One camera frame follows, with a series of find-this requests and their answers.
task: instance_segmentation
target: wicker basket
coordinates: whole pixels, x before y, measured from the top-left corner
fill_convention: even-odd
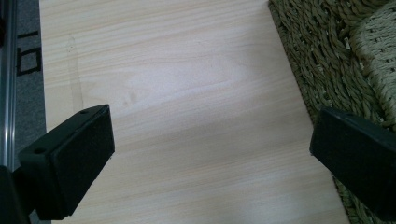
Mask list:
[[[396,132],[396,1],[270,0],[269,8],[314,122],[326,105]],[[385,223],[335,183],[351,223]]]

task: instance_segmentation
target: woven texture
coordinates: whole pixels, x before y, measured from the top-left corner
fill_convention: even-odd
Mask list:
[[[314,122],[326,105],[396,132],[396,0],[270,0],[269,8]],[[352,224],[392,223],[334,181]]]

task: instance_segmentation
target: light wood tabletop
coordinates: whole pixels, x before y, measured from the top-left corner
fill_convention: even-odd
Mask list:
[[[48,130],[110,104],[116,141],[59,223],[348,223],[267,5],[40,1]]]

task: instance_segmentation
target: wooden surface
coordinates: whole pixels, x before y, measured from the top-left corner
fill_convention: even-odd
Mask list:
[[[60,223],[347,223],[266,1],[40,7],[48,129],[110,104],[116,139]]]

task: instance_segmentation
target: wood grain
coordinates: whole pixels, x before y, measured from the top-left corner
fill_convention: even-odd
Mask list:
[[[266,1],[40,8],[48,129],[110,104],[116,139],[61,223],[347,223]]]

